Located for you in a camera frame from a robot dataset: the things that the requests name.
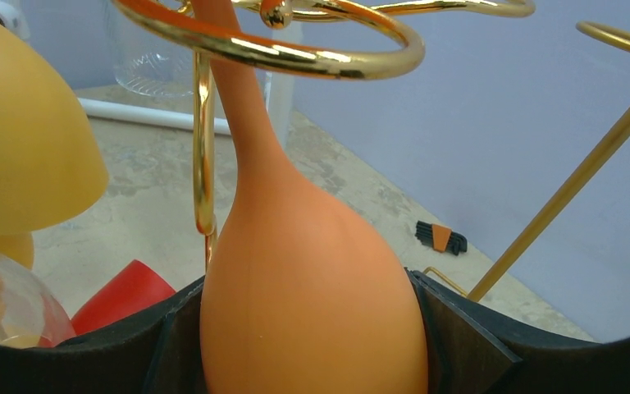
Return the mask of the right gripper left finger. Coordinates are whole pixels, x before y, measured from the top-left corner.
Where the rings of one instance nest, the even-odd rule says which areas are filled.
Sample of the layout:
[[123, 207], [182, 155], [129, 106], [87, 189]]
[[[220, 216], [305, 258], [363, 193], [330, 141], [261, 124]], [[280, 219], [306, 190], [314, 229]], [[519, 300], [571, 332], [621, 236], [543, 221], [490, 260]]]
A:
[[0, 393], [205, 393], [204, 280], [54, 348], [0, 346]]

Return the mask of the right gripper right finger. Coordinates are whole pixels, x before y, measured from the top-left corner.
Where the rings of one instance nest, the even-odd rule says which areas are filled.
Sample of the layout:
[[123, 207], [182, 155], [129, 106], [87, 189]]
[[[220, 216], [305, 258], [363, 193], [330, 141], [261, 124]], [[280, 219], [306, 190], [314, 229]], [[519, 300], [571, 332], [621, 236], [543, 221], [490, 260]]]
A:
[[630, 393], [630, 337], [566, 337], [409, 273], [422, 311], [430, 393]]

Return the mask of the red goblet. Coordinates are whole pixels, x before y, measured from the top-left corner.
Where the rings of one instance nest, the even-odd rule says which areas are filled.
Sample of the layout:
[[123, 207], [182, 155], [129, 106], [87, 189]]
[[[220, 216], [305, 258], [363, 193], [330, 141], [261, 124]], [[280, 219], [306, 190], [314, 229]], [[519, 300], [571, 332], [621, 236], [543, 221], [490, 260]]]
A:
[[104, 328], [155, 305], [176, 293], [159, 274], [142, 261], [128, 263], [98, 290], [71, 319], [77, 336]]

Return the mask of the orange goblet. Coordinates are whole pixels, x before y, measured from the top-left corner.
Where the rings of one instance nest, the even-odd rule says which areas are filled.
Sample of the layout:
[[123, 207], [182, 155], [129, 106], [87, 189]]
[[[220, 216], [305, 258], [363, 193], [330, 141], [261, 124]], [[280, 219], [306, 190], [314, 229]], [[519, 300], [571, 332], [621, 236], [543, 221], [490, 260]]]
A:
[[212, 71], [238, 167], [201, 299], [208, 391], [428, 392], [422, 312], [395, 252], [287, 158], [253, 68]]

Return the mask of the clear wine glass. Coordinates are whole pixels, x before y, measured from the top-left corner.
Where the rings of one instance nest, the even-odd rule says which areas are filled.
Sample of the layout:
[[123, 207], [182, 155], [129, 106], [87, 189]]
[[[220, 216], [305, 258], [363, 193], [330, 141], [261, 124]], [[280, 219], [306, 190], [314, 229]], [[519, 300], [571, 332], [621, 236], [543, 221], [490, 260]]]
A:
[[113, 75], [129, 91], [159, 98], [192, 94], [193, 55], [137, 26], [110, 1], [102, 2]]
[[0, 254], [0, 346], [54, 347], [75, 336], [52, 292], [29, 270]]

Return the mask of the yellow goblet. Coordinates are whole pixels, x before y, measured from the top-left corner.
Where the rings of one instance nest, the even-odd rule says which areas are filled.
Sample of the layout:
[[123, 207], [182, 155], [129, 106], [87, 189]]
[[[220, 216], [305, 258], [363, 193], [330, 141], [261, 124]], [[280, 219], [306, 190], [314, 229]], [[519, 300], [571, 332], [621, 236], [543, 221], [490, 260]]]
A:
[[107, 182], [78, 98], [0, 25], [0, 235], [65, 222], [95, 204]]
[[0, 254], [13, 259], [27, 269], [32, 269], [34, 264], [32, 233], [0, 235]]

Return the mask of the gold scroll wine glass rack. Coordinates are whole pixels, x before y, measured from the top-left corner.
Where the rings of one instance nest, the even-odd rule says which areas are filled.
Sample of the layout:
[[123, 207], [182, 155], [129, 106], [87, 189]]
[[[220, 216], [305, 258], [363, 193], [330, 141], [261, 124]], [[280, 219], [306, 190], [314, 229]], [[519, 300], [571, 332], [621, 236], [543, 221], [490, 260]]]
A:
[[237, 30], [208, 25], [190, 15], [194, 7], [183, 2], [174, 10], [157, 1], [116, 1], [115, 7], [146, 30], [184, 45], [193, 52], [194, 124], [193, 192], [196, 227], [204, 235], [205, 259], [209, 261], [217, 240], [214, 217], [214, 115], [210, 60], [217, 57], [267, 71], [331, 80], [380, 80], [414, 70], [425, 55], [422, 39], [397, 21], [398, 15], [437, 11], [470, 11], [502, 17], [527, 17], [532, 1], [408, 1], [366, 7], [351, 1], [235, 1], [260, 15], [263, 23], [283, 29], [291, 21], [355, 21], [393, 39], [393, 52], [337, 52], [333, 49], [290, 44]]

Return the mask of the gold rectangular wire rack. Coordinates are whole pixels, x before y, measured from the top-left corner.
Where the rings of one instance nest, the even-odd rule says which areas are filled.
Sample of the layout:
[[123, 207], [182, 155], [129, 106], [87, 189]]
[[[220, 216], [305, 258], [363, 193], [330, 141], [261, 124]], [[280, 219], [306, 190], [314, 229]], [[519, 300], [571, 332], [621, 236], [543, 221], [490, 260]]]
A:
[[[579, 21], [576, 28], [593, 39], [630, 53], [630, 32], [628, 31], [591, 21]], [[461, 296], [474, 302], [480, 301], [629, 137], [630, 106], [471, 291], [466, 292], [432, 266], [425, 268], [423, 272], [433, 273]]]

